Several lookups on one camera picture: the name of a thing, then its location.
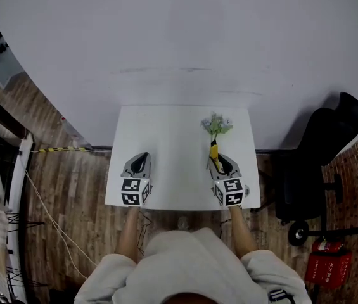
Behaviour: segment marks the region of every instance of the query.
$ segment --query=white cloth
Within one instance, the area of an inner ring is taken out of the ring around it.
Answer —
[[[217,303],[262,304],[274,289],[293,295],[296,304],[311,303],[303,280],[273,252],[253,251],[239,260],[210,229],[170,231],[149,242],[138,264],[105,256],[75,303],[154,304],[196,293]]]

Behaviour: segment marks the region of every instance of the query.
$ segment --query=white sleeve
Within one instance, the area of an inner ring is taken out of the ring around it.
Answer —
[[[250,277],[267,292],[283,289],[293,296],[296,304],[311,303],[300,276],[273,252],[257,250],[241,258]]]
[[[107,255],[84,282],[75,297],[75,304],[112,303],[111,297],[135,269],[136,263],[127,256]]]

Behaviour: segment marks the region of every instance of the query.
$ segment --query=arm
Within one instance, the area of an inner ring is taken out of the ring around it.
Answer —
[[[229,212],[232,218],[232,237],[235,243],[235,254],[240,259],[247,253],[258,250],[258,247],[242,216],[241,208],[231,206],[229,207]]]
[[[139,207],[130,207],[125,221],[124,228],[122,229],[120,239],[115,253],[124,255],[134,262],[137,262],[137,222],[139,215]]]
[[[115,253],[101,260],[77,293],[75,304],[112,303],[114,292],[125,287],[136,266],[138,214],[139,208],[129,208]]]
[[[241,263],[249,276],[268,293],[282,289],[293,296],[297,304],[311,304],[301,277],[273,252],[258,250],[243,256]]]

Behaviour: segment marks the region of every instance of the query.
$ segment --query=red box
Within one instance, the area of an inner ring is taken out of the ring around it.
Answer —
[[[345,284],[351,262],[352,252],[311,253],[305,280],[327,288],[337,288]]]

